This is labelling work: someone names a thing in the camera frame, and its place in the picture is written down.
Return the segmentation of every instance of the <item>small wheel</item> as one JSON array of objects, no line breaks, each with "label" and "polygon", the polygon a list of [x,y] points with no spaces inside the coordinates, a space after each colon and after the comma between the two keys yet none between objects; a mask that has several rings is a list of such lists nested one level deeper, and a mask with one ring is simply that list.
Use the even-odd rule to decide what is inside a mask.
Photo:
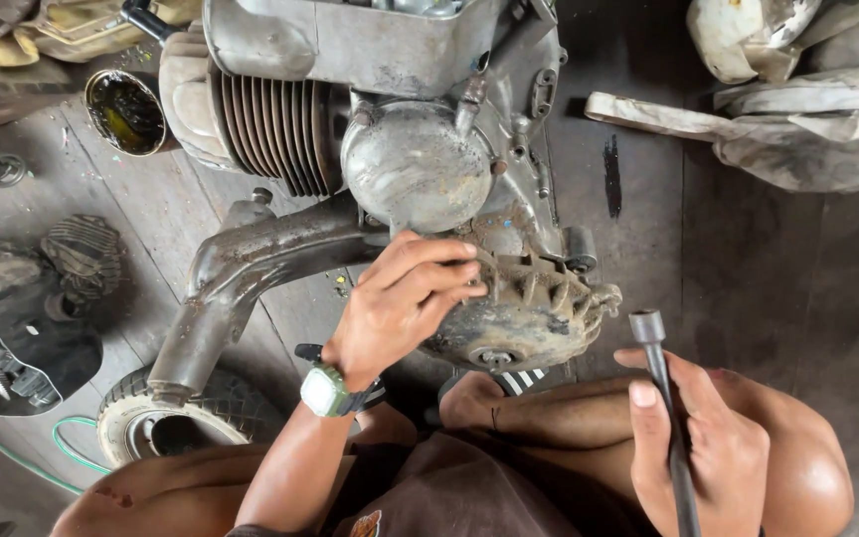
[{"label": "small wheel", "polygon": [[98,443],[113,468],[204,447],[272,442],[283,428],[277,408],[230,372],[215,370],[203,393],[182,408],[151,401],[150,373],[146,366],[127,374],[98,409]]}]

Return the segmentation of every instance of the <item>hand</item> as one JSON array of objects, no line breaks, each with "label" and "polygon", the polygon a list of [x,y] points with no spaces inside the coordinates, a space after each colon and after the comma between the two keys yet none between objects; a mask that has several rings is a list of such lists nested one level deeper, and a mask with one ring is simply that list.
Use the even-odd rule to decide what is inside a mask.
[{"label": "hand", "polygon": [[461,300],[486,294],[485,285],[467,286],[479,275],[471,260],[476,247],[454,240],[424,240],[401,231],[360,276],[337,331],[322,358],[362,391],[397,360],[433,335]]},{"label": "hand", "polygon": [[[642,350],[617,351],[615,360],[644,367]],[[665,353],[668,372],[688,413],[691,476],[703,537],[757,537],[765,505],[770,439],[754,421],[724,404],[707,372]],[[638,501],[664,537],[678,536],[675,495],[668,471],[671,423],[662,395],[650,381],[629,386]]]}]

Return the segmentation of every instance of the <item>oil stain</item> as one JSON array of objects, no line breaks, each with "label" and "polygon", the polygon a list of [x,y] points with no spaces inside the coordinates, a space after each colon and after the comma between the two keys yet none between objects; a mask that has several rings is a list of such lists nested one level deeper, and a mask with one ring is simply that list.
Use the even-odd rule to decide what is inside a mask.
[{"label": "oil stain", "polygon": [[606,141],[602,151],[605,163],[605,199],[608,201],[609,216],[618,219],[621,214],[621,172],[618,169],[618,139],[612,135],[611,143]]}]

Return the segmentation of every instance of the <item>wristwatch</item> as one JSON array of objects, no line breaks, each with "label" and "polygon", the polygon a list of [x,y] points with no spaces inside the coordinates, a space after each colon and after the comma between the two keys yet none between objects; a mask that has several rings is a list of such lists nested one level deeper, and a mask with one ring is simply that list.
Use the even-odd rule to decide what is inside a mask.
[{"label": "wristwatch", "polygon": [[333,366],[320,359],[320,345],[301,344],[294,354],[313,363],[313,369],[301,385],[301,399],[317,416],[337,418],[360,410],[373,389],[371,384],[363,392],[351,392],[344,378]]}]

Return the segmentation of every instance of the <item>watch face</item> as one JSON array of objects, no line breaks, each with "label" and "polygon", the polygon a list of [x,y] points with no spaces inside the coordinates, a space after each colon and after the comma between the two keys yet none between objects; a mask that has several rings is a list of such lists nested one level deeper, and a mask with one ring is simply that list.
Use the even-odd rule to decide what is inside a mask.
[{"label": "watch face", "polygon": [[310,370],[301,386],[301,398],[304,399],[304,404],[317,416],[330,414],[337,400],[337,392],[333,380],[318,368]]}]

